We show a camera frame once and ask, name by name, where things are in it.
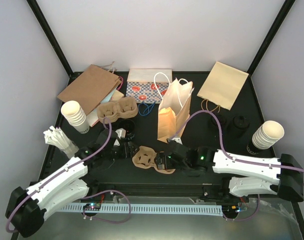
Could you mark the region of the single pulp cup carrier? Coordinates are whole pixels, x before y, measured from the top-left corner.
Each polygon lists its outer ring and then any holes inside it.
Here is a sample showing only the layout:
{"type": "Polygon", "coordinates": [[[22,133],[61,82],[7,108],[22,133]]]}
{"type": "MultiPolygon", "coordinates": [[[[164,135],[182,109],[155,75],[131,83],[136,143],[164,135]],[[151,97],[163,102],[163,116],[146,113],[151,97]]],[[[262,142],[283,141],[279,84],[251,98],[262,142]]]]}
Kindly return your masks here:
{"type": "Polygon", "coordinates": [[[138,151],[132,157],[132,162],[136,167],[141,169],[153,168],[155,171],[161,174],[173,174],[175,169],[166,170],[157,168],[157,165],[155,164],[156,155],[156,152],[152,148],[140,146],[138,151]]]}

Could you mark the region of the orange paper bag white handles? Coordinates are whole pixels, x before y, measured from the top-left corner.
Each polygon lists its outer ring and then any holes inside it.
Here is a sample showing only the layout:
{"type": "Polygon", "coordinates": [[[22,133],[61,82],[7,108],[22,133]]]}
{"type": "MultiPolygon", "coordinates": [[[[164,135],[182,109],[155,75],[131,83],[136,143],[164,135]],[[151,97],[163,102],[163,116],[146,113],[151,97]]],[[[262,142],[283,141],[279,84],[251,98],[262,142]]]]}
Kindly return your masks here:
{"type": "Polygon", "coordinates": [[[185,122],[190,117],[191,96],[194,91],[193,83],[184,78],[170,81],[166,74],[163,75],[169,83],[164,94],[156,88],[161,102],[158,107],[157,140],[167,142],[168,139],[181,137],[185,129],[185,122]]]}

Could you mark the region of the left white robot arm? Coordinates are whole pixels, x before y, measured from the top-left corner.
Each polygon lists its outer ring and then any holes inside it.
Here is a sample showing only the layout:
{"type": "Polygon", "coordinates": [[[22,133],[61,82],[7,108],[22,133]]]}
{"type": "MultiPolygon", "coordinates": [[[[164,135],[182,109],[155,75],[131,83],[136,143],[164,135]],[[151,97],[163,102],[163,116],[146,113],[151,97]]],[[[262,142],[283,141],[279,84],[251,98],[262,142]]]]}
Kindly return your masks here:
{"type": "Polygon", "coordinates": [[[80,148],[58,170],[26,189],[17,187],[10,195],[5,217],[8,233],[29,237],[55,212],[76,200],[92,200],[107,194],[124,194],[115,189],[99,191],[97,174],[105,161],[134,156],[138,146],[122,137],[120,130],[103,130],[97,140],[80,148]]]}

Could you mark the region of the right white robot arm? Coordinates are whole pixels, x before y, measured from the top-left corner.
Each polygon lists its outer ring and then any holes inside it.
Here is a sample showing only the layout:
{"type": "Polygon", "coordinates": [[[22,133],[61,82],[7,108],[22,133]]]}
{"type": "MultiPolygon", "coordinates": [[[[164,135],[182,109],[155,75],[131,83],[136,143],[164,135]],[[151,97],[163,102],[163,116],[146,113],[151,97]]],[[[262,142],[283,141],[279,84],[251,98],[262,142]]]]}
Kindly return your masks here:
{"type": "Polygon", "coordinates": [[[249,195],[277,195],[291,202],[304,201],[303,170],[289,154],[260,158],[205,146],[189,148],[170,141],[164,152],[156,154],[154,162],[159,170],[231,174],[228,184],[219,188],[219,196],[226,202],[249,195]]]}

